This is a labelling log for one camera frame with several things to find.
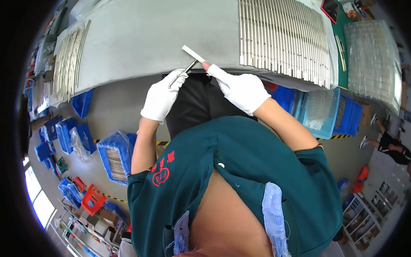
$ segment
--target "red smartphone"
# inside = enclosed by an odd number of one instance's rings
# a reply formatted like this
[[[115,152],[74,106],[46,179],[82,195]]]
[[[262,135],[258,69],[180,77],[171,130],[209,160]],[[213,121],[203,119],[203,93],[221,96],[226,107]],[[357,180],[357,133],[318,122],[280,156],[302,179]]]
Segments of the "red smartphone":
[[[337,24],[338,4],[335,0],[323,0],[321,10],[330,18],[332,23]]]

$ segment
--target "white cotton glove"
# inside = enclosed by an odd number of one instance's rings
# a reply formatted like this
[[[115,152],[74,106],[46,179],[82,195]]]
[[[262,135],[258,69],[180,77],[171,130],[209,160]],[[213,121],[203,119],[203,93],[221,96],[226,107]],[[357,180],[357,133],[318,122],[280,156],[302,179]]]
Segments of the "white cotton glove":
[[[255,75],[231,75],[214,64],[208,68],[207,74],[217,79],[225,98],[250,116],[271,97]]]
[[[144,108],[140,113],[141,116],[158,120],[160,124],[163,124],[186,78],[188,78],[188,75],[181,68],[173,70],[163,80],[153,84],[148,90]]]

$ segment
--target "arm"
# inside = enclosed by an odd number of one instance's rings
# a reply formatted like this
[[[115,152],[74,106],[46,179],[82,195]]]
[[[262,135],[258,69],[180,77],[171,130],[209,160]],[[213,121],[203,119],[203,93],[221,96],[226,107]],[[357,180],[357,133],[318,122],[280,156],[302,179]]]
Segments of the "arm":
[[[148,90],[141,110],[139,133],[131,160],[131,175],[154,166],[157,160],[155,150],[157,128],[159,124],[163,124],[186,78],[188,75],[184,69],[176,69]]]
[[[207,74],[217,78],[218,85],[232,104],[270,126],[293,151],[318,145],[313,135],[267,93],[261,80],[251,74],[235,76],[216,65],[203,62]]]
[[[272,98],[268,98],[254,112],[254,116],[272,128],[293,151],[312,149],[318,145],[310,131]]]
[[[154,166],[157,157],[155,151],[156,132],[159,122],[142,117],[139,125],[136,145],[131,161],[131,174],[137,174]]]

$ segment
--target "gray work surface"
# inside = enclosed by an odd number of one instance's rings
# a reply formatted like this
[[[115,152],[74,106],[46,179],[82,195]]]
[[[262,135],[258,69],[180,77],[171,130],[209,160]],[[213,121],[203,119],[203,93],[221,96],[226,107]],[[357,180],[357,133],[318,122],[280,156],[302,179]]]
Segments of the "gray work surface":
[[[261,74],[304,91],[320,89],[308,81],[239,64],[238,0],[103,0],[87,19],[92,22],[76,95],[111,82],[187,67],[193,58],[181,49],[183,45],[230,72]],[[201,64],[194,69],[202,69]],[[50,105],[59,103],[50,97]]]

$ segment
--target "black pants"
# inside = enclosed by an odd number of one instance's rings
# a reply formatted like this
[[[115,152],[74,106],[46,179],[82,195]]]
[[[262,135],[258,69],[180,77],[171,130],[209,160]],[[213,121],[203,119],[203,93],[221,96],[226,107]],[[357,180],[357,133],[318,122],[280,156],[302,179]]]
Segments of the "black pants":
[[[206,74],[190,74],[178,92],[177,99],[166,117],[170,137],[211,119],[223,116],[244,116],[254,120],[235,107],[220,88],[211,85]]]
[[[402,153],[398,151],[391,151],[388,146],[392,144],[394,146],[401,146],[404,150]],[[398,164],[408,165],[411,162],[411,152],[405,147],[400,141],[392,138],[387,131],[384,132],[380,145],[378,146],[378,151],[383,152],[391,156],[391,158]]]

